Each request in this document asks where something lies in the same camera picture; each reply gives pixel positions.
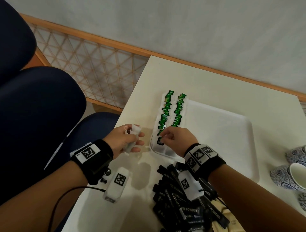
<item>cup rim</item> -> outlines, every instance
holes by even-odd
[[[296,185],[298,185],[301,189],[306,190],[306,188],[303,187],[303,186],[301,186],[301,185],[295,180],[295,178],[293,177],[292,171],[291,171],[291,167],[293,167],[293,166],[303,166],[303,168],[305,168],[305,169],[306,169],[306,167],[305,167],[303,164],[300,164],[300,163],[292,163],[291,165],[289,165],[290,176],[291,176],[291,178],[293,179],[294,183],[295,183]]]

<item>hand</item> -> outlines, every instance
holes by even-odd
[[[186,128],[169,126],[160,133],[160,140],[181,157],[184,157],[186,150],[195,143],[196,137]]]
[[[123,148],[132,142],[136,142],[136,145],[142,146],[144,145],[144,141],[138,140],[139,138],[133,134],[125,134],[125,130],[127,128],[132,128],[131,124],[122,125],[113,129],[103,140],[107,142],[107,144],[113,150],[114,157],[116,159],[122,152]],[[140,138],[144,137],[144,133],[140,132],[138,135]],[[133,147],[131,152],[140,152],[140,148]]]

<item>forearm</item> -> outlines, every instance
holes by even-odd
[[[247,231],[305,231],[306,218],[285,202],[228,165],[208,181]]]
[[[72,161],[0,206],[0,231],[47,231],[55,203],[67,190],[86,186],[87,180]],[[69,192],[57,206],[54,230],[83,189]]]

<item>black wristband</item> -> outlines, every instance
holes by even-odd
[[[195,143],[191,145],[185,152],[184,158],[189,172],[196,180],[202,177],[207,181],[212,171],[226,164],[217,152],[205,144]]]
[[[110,146],[99,139],[74,151],[70,160],[80,167],[90,185],[96,185],[113,156]]]

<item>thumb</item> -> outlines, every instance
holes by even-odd
[[[133,134],[126,134],[124,136],[125,136],[124,141],[126,143],[132,143],[132,142],[136,142],[138,140],[137,136],[133,135]]]
[[[161,138],[160,141],[161,141],[162,143],[166,144],[166,145],[167,145],[168,147],[170,147],[170,148],[174,145],[174,140],[169,139],[169,138],[167,137],[167,135],[164,136],[163,138]]]

